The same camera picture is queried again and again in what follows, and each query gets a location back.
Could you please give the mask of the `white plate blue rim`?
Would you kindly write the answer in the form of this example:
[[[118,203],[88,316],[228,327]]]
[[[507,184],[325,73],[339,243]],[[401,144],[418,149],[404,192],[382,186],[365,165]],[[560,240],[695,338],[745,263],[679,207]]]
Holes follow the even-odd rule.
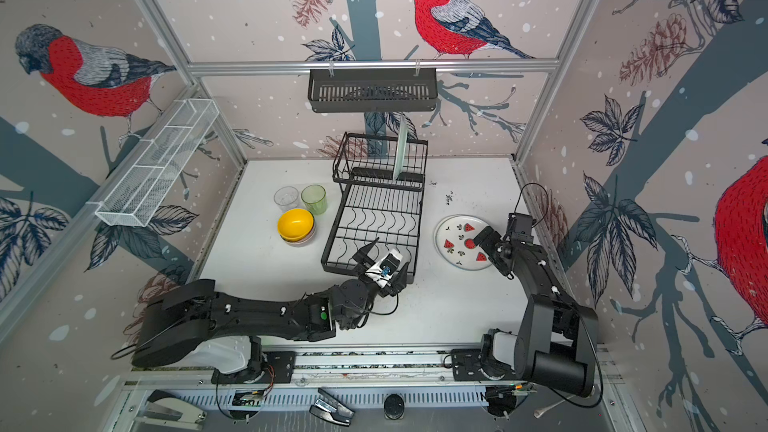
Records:
[[[436,227],[434,243],[440,256],[465,271],[479,271],[491,266],[487,254],[475,238],[488,223],[471,215],[452,215]]]

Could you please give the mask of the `lilac ceramic bowl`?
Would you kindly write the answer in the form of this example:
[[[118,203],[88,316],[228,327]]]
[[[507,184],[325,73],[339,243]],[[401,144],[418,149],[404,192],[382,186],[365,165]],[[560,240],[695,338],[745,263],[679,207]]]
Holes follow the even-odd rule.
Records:
[[[297,240],[288,240],[284,237],[282,237],[282,240],[284,243],[290,245],[290,246],[296,246],[300,247],[303,246],[313,240],[313,237],[315,235],[315,229],[310,230],[304,237],[297,239]]]

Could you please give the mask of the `yellow bowl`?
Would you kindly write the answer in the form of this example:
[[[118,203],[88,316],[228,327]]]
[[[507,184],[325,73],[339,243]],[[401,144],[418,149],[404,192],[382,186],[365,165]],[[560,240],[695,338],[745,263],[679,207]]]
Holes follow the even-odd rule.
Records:
[[[280,237],[288,240],[297,240],[304,237],[314,229],[315,220],[308,210],[296,208],[284,212],[277,222],[277,231]]]

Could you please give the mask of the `green glass tumbler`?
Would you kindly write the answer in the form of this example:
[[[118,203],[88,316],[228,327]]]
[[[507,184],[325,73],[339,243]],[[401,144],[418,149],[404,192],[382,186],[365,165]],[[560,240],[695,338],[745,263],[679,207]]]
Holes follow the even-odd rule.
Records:
[[[322,215],[328,207],[327,192],[322,185],[311,184],[301,192],[301,200],[314,216]]]

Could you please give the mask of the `clear glass tumbler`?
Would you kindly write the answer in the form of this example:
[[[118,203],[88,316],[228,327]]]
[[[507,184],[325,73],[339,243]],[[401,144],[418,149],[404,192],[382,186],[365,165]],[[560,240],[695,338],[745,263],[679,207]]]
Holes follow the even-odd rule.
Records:
[[[273,200],[282,212],[287,212],[300,207],[299,191],[293,186],[285,186],[278,189]]]

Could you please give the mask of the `pale green plate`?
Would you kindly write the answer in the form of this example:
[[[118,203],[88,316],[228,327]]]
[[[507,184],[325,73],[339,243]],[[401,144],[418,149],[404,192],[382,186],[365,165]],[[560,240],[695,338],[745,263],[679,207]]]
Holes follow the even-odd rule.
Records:
[[[406,117],[401,114],[399,117],[398,139],[392,174],[393,180],[398,180],[402,174],[406,158],[408,135],[409,129],[407,126]]]

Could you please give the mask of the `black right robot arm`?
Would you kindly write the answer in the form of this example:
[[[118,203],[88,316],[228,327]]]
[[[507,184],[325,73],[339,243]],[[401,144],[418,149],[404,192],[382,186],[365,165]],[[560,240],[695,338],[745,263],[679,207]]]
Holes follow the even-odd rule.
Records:
[[[506,231],[482,229],[474,238],[490,263],[517,279],[528,299],[519,330],[483,336],[480,371],[491,380],[519,380],[587,398],[597,367],[598,318],[567,293],[546,250],[533,242],[534,219],[511,213]]]

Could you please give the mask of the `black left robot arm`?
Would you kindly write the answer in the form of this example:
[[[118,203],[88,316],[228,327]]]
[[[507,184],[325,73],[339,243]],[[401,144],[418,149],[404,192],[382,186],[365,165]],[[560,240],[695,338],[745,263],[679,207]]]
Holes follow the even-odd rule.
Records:
[[[396,248],[372,257],[376,240],[353,255],[355,278],[293,301],[244,299],[216,290],[216,281],[200,279],[150,301],[139,339],[110,358],[131,355],[138,368],[168,366],[201,344],[224,337],[247,337],[253,350],[263,336],[318,342],[339,330],[363,327],[374,315],[375,299],[397,299],[407,287],[410,262]]]

